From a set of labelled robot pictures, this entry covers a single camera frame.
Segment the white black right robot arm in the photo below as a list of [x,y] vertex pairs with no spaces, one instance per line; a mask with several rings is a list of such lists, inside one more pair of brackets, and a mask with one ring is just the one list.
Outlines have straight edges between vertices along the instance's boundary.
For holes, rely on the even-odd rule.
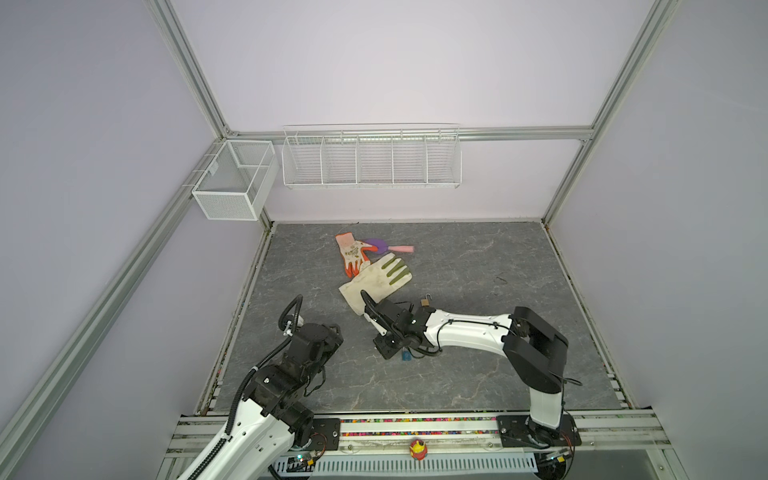
[[430,305],[405,308],[362,295],[364,317],[376,330],[377,351],[385,359],[408,350],[436,357],[450,347],[495,354],[509,361],[528,387],[529,411],[497,418],[504,447],[549,449],[582,444],[575,420],[565,412],[564,388],[569,342],[557,328],[528,307],[510,314],[468,315]]

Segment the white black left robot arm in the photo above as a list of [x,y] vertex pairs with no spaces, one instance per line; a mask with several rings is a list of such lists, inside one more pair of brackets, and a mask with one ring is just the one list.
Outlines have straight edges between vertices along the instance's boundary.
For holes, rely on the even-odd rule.
[[224,426],[182,479],[257,479],[278,457],[310,441],[314,413],[301,403],[343,344],[336,324],[299,327],[248,371]]

